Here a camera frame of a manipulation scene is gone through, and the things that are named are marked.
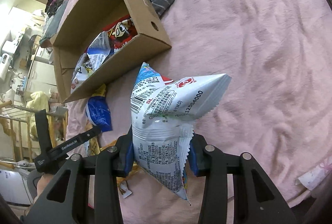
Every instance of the box handle hole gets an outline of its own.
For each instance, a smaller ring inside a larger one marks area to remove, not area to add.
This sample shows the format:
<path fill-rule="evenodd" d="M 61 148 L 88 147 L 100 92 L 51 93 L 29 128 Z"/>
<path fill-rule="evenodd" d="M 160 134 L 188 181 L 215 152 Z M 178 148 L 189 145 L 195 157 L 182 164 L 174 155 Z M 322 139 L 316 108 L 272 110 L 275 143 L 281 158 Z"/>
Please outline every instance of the box handle hole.
<path fill-rule="evenodd" d="M 156 25 L 153 21 L 151 22 L 151 24 L 152 24 L 152 27 L 153 27 L 156 31 L 159 31 L 157 25 Z"/>

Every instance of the blue snack bag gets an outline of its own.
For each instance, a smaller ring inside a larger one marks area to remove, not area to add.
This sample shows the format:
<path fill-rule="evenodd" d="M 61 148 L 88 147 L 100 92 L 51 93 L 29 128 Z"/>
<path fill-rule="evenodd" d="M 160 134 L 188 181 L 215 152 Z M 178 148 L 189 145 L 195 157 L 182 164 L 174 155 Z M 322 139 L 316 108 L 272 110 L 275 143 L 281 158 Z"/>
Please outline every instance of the blue snack bag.
<path fill-rule="evenodd" d="M 86 104 L 86 115 L 94 126 L 99 126 L 102 132 L 111 131 L 111 112 L 106 103 L 106 85 L 103 84 L 89 98 Z"/>

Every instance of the brand logo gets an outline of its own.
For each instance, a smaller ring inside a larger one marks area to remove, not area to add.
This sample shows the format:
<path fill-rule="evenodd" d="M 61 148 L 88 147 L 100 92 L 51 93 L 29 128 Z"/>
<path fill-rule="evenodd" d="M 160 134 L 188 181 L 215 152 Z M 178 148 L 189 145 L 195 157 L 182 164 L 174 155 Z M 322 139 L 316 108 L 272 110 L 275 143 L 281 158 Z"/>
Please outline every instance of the brand logo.
<path fill-rule="evenodd" d="M 176 84 L 176 87 L 177 87 L 177 88 L 181 88 L 181 87 L 183 87 L 183 86 L 185 86 L 185 85 L 187 85 L 187 84 L 191 84 L 191 83 L 193 83 L 193 82 L 196 82 L 196 81 L 194 80 L 194 78 L 188 78 L 188 79 L 186 79 L 185 81 L 178 82 L 178 83 Z"/>
<path fill-rule="evenodd" d="M 62 147 L 61 149 L 62 149 L 62 150 L 67 149 L 68 147 L 74 145 L 75 143 L 77 143 L 77 140 L 74 140 L 72 143 L 67 144 L 66 146 Z"/>

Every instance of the screw head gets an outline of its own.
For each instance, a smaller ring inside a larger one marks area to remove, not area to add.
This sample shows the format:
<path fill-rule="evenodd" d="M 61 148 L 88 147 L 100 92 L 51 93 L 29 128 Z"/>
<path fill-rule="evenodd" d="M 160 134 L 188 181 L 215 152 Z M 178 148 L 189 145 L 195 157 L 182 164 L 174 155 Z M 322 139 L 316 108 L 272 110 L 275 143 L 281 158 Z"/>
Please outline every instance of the screw head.
<path fill-rule="evenodd" d="M 242 154 L 242 157 L 243 157 L 245 160 L 250 160 L 250 159 L 251 159 L 251 154 L 249 154 L 249 153 L 243 153 L 243 154 Z"/>
<path fill-rule="evenodd" d="M 213 145 L 207 145 L 205 146 L 205 150 L 208 151 L 208 152 L 212 152 L 214 151 L 215 147 Z"/>
<path fill-rule="evenodd" d="M 81 156 L 79 154 L 73 154 L 70 159 L 73 160 L 73 161 L 77 161 L 77 160 L 80 159 L 80 157 Z"/>
<path fill-rule="evenodd" d="M 110 152 L 110 153 L 113 153 L 117 150 L 117 147 L 116 146 L 110 146 L 107 148 L 107 151 Z"/>

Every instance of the snack bag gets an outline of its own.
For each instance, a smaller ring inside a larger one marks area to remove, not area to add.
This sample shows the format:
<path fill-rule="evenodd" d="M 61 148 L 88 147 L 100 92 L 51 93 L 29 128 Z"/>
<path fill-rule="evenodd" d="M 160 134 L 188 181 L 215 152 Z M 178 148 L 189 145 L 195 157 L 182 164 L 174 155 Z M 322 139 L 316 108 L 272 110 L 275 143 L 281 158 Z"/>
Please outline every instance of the snack bag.
<path fill-rule="evenodd" d="M 107 32 L 101 32 L 78 60 L 71 82 L 70 93 L 75 91 L 77 87 L 90 77 L 110 54 L 112 54 L 112 49 Z"/>
<path fill-rule="evenodd" d="M 129 15 L 126 15 L 116 22 L 103 28 L 107 31 L 111 48 L 114 54 L 123 48 L 135 35 L 137 35 L 134 23 Z"/>
<path fill-rule="evenodd" d="M 218 105 L 230 80 L 217 74 L 173 81 L 147 63 L 137 76 L 131 96 L 135 161 L 184 200 L 194 122 Z"/>
<path fill-rule="evenodd" d="M 86 115 L 94 126 L 99 126 L 102 132 L 112 130 L 111 112 L 106 103 L 106 85 L 103 84 L 88 99 L 86 104 Z"/>

